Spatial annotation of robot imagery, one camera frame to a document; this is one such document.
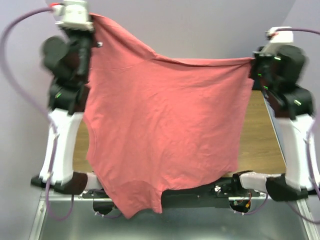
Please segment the pink t shirt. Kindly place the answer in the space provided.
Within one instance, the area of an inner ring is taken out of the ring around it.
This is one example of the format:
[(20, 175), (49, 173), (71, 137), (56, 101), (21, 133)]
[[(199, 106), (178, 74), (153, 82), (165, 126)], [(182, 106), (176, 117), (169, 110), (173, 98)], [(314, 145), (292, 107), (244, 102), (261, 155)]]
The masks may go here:
[(236, 171), (251, 59), (169, 58), (110, 18), (92, 18), (103, 46), (91, 57), (87, 160), (123, 215), (159, 214), (164, 191)]

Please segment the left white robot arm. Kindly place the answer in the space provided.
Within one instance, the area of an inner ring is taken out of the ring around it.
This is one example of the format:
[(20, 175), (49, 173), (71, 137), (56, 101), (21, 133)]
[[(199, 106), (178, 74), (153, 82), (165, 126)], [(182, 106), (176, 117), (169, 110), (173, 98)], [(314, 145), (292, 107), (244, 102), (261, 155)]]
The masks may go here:
[(42, 169), (30, 183), (64, 195), (79, 195), (86, 188), (88, 176), (73, 170), (73, 156), (90, 91), (87, 83), (92, 48), (97, 43), (88, 31), (65, 33), (67, 42), (52, 36), (42, 45), (42, 64), (53, 75), (44, 111), (49, 118), (49, 135)]

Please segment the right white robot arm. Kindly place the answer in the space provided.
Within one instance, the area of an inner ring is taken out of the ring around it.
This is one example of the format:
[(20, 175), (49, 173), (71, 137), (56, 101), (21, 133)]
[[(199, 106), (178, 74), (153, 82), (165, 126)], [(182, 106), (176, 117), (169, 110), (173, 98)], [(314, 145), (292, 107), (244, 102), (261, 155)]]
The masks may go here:
[(292, 45), (280, 45), (273, 53), (264, 48), (254, 53), (249, 76), (260, 83), (261, 92), (281, 128), (286, 169), (281, 174), (235, 173), (230, 183), (234, 195), (256, 190), (268, 194), (276, 202), (290, 202), (320, 193), (312, 134), (316, 122), (313, 96), (297, 84), (305, 63), (303, 51)]

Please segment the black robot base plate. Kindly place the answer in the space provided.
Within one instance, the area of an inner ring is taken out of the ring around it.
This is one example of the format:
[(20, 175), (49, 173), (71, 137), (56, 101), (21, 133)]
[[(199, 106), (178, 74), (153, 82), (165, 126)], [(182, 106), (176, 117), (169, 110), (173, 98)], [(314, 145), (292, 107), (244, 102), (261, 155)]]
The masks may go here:
[[(232, 209), (246, 214), (250, 211), (254, 197), (262, 193), (252, 189), (236, 189), (232, 177), (219, 180), (196, 188), (184, 190), (166, 190), (161, 195), (162, 209), (186, 208), (218, 208)], [(86, 190), (81, 197), (92, 200), (92, 208), (96, 215), (114, 218), (118, 206), (103, 190)]]

